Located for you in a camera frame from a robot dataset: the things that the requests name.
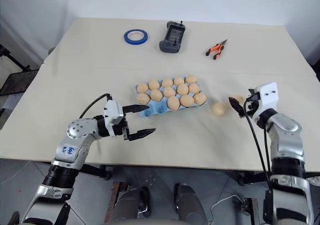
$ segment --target blue painter's tape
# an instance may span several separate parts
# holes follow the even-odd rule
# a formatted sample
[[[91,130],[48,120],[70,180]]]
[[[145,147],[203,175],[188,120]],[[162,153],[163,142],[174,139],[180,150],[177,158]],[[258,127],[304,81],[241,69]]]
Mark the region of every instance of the blue painter's tape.
[[[134,34],[134,33],[141,33],[141,34],[143,34],[143,38],[141,38],[140,40],[131,40],[131,39],[129,38],[129,36],[130,36],[131,34]],[[140,45],[140,44],[145,43],[145,42],[148,40],[148,34],[147,34],[146,31],[141,30],[141,29],[132,29],[132,30],[127,31],[127,32],[124,34],[124,40],[125,40],[128,44],[131,44],[131,45]]]

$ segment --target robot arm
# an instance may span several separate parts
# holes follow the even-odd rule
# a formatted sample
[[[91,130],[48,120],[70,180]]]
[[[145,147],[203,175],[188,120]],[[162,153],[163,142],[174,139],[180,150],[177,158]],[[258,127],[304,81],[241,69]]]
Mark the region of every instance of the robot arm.
[[[148,109],[146,105],[122,107],[107,94],[107,103],[103,115],[92,119],[79,118],[72,121],[66,130],[66,136],[58,145],[48,174],[38,187],[22,221],[24,223],[65,224],[70,206],[65,203],[70,199],[73,185],[84,165],[93,141],[104,137],[123,135],[125,140],[141,139],[156,129],[144,129],[130,134],[126,113],[137,113]]]
[[[300,137],[301,125],[277,112],[278,88],[275,82],[249,89],[247,114],[271,139],[271,191],[266,191],[264,220],[272,224],[313,225],[314,216],[309,182],[305,176],[305,156]],[[230,97],[232,107],[245,116],[237,100]]]

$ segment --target white tabletop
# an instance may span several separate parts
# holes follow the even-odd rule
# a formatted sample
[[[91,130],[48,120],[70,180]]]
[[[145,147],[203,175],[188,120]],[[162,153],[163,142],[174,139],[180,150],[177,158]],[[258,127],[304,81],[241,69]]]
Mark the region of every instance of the white tabletop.
[[[0,132],[3,158],[50,161],[69,122],[103,93],[123,106],[136,103],[135,85],[149,79],[195,74],[208,104],[154,115],[128,114],[132,133],[156,128],[151,135],[94,142],[88,163],[261,170],[257,148],[245,119],[229,109],[211,112],[212,101],[247,97],[248,89],[276,81],[278,111],[302,125],[307,171],[320,171],[320,84],[283,26],[185,22],[180,52],[163,53],[159,41],[167,21],[79,18],[16,106]],[[149,39],[130,45],[123,34],[143,29]],[[218,60],[208,48],[228,39]],[[103,113],[105,101],[86,118]],[[255,126],[263,147],[263,131]]]

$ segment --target orange pliers handle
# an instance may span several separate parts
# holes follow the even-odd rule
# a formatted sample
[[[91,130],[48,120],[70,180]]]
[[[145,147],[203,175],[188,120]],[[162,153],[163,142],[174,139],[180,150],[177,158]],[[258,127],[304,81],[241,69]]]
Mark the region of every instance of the orange pliers handle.
[[[211,47],[211,48],[205,53],[205,55],[206,55],[206,56],[209,56],[209,54],[210,54],[211,52],[217,50],[218,52],[213,56],[213,60],[218,59],[218,58],[220,57],[220,54],[221,54],[222,50],[225,48],[224,45],[225,45],[225,43],[226,43],[227,40],[228,40],[228,39],[224,40],[224,41],[221,42],[221,43],[218,43],[218,44],[215,45],[214,47]]]

